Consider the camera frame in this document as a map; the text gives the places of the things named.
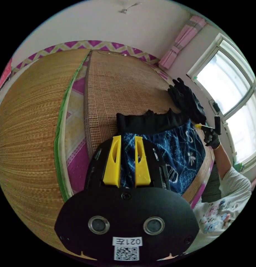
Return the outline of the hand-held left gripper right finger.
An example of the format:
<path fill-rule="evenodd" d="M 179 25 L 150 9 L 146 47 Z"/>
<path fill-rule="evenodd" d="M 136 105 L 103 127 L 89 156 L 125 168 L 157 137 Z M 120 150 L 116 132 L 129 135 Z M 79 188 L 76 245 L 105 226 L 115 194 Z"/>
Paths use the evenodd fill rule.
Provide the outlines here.
<path fill-rule="evenodd" d="M 151 178 L 143 138 L 135 136 L 135 186 L 149 186 L 150 183 Z"/>

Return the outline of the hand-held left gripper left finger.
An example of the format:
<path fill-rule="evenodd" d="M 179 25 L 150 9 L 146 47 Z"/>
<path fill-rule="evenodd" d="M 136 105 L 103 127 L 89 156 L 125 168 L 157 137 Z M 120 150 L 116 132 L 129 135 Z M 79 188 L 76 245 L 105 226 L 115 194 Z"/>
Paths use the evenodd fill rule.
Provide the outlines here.
<path fill-rule="evenodd" d="M 107 186 L 120 186 L 121 184 L 121 135 L 112 138 L 103 183 Z"/>

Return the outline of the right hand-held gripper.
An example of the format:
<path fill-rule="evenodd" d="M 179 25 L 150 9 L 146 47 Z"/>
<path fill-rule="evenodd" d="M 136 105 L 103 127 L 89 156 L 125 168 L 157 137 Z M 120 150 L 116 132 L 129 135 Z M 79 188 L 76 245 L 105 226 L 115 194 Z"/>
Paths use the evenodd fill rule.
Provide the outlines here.
<path fill-rule="evenodd" d="M 204 136 L 214 136 L 215 135 L 215 128 L 206 126 L 206 125 L 202 125 L 202 124 L 196 124 L 195 127 L 197 129 L 202 129 L 202 131 L 204 132 Z"/>

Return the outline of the person's right hand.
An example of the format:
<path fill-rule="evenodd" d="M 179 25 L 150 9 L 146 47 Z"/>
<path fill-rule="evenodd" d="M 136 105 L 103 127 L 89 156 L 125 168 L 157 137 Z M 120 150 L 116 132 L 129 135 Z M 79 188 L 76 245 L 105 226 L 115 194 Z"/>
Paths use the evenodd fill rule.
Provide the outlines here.
<path fill-rule="evenodd" d="M 219 135 L 216 132 L 214 136 L 204 136 L 204 142 L 206 146 L 210 146 L 213 150 L 221 145 Z"/>

